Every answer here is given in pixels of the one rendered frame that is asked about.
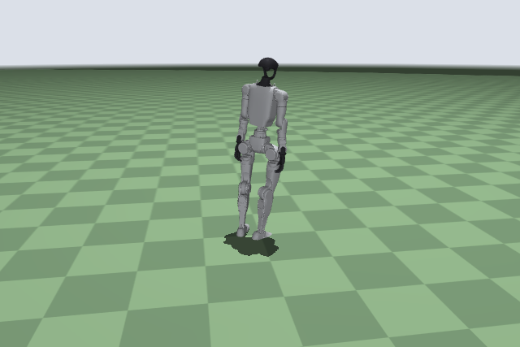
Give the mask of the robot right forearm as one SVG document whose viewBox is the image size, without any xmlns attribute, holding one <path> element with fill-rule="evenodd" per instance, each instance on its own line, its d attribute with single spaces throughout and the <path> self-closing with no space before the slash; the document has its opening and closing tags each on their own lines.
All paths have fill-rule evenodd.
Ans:
<svg viewBox="0 0 520 347">
<path fill-rule="evenodd" d="M 287 133 L 288 121 L 286 119 L 283 120 L 282 128 L 277 129 L 278 133 L 278 151 L 280 152 L 281 147 L 285 147 L 285 152 L 287 151 L 286 147 L 286 133 Z"/>
</svg>

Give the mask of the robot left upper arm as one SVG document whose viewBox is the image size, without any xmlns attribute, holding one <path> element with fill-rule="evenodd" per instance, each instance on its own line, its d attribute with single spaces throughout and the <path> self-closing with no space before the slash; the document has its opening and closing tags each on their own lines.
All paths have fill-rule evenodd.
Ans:
<svg viewBox="0 0 520 347">
<path fill-rule="evenodd" d="M 242 101 L 241 101 L 241 116 L 243 118 L 248 119 L 248 100 L 249 100 L 249 87 L 251 84 L 243 85 L 242 91 Z"/>
</svg>

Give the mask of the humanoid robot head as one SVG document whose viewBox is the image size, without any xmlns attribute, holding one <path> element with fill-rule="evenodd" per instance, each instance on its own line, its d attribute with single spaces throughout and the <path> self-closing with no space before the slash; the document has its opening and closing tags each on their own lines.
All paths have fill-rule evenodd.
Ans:
<svg viewBox="0 0 520 347">
<path fill-rule="evenodd" d="M 264 76 L 262 77 L 261 81 L 256 85 L 270 87 L 270 80 L 274 79 L 279 64 L 272 58 L 264 58 L 259 62 L 258 66 L 263 68 Z M 267 71 L 269 71 L 270 69 L 274 69 L 274 74 L 272 77 L 268 77 L 267 75 Z"/>
</svg>

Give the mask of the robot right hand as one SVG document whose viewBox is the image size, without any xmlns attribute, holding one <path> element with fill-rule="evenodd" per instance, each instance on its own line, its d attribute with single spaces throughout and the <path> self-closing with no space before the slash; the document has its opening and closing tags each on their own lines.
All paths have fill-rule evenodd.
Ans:
<svg viewBox="0 0 520 347">
<path fill-rule="evenodd" d="M 279 162 L 277 165 L 279 165 L 279 168 L 277 170 L 275 170 L 275 173 L 280 173 L 283 169 L 284 169 L 284 163 L 285 163 L 285 147 L 281 147 L 280 149 L 280 152 L 279 152 Z"/>
</svg>

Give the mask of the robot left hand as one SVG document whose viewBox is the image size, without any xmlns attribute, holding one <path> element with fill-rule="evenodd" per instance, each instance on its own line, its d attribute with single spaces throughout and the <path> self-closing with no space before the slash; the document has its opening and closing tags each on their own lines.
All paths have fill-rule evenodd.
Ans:
<svg viewBox="0 0 520 347">
<path fill-rule="evenodd" d="M 242 142 L 242 141 L 241 141 L 241 135 L 238 135 L 238 136 L 237 136 L 236 142 L 237 142 L 237 144 L 236 144 L 236 148 L 235 148 L 235 154 L 234 154 L 234 156 L 235 156 L 235 158 L 236 158 L 238 161 L 241 161 L 241 153 L 240 153 L 239 150 L 238 150 L 238 145 Z M 241 161 L 241 162 L 242 162 L 242 161 Z"/>
</svg>

